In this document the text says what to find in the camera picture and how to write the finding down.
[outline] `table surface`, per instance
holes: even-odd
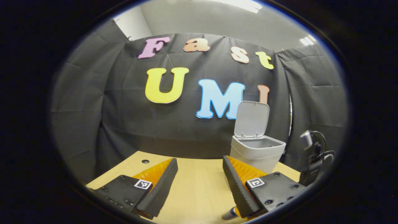
[[[87,184],[87,187],[98,189],[119,175],[132,177],[169,158],[172,157],[137,151]],[[144,159],[149,160],[149,163],[142,163],[141,161]],[[159,224],[237,224],[245,221],[241,218],[228,221],[221,219],[224,213],[235,206],[222,169],[222,159],[177,158],[177,164],[178,172],[170,193],[159,216],[154,217],[152,222]],[[300,178],[298,171],[279,162],[273,172],[281,172],[296,182]]]

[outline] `letter u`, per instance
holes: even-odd
[[[173,87],[170,92],[160,92],[159,85],[162,75],[166,73],[166,69],[155,68],[149,69],[146,73],[148,74],[148,80],[145,86],[146,97],[154,103],[167,104],[177,100],[182,93],[182,86],[184,84],[184,76],[189,72],[187,68],[173,68],[171,70],[174,73]]]

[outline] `ceiling light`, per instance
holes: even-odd
[[[311,35],[308,35],[308,37],[310,38],[310,40],[312,40],[313,42],[316,42],[315,38]]]
[[[253,13],[258,13],[258,11],[262,8],[262,6],[259,3],[256,3],[255,1],[251,0],[207,0],[207,1],[225,3],[228,5],[240,7],[242,9],[245,9]]]
[[[305,39],[300,39],[300,41],[301,41],[305,46],[310,45]]]
[[[310,45],[314,45],[314,42],[312,42],[312,40],[310,40],[308,37],[305,37],[304,38],[306,41],[307,41],[307,43],[309,43]]]

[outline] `light blue letter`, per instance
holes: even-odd
[[[231,83],[223,95],[216,81],[211,79],[199,80],[202,86],[202,103],[200,111],[196,112],[199,118],[212,118],[213,112],[210,111],[210,104],[216,111],[217,117],[221,118],[229,104],[229,111],[225,115],[228,119],[236,119],[238,105],[242,102],[243,90],[245,85],[242,83]]]

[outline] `bolt hole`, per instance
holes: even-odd
[[[131,201],[129,201],[129,200],[125,200],[125,202],[126,202],[126,204],[128,204],[130,206],[134,206],[134,204]]]

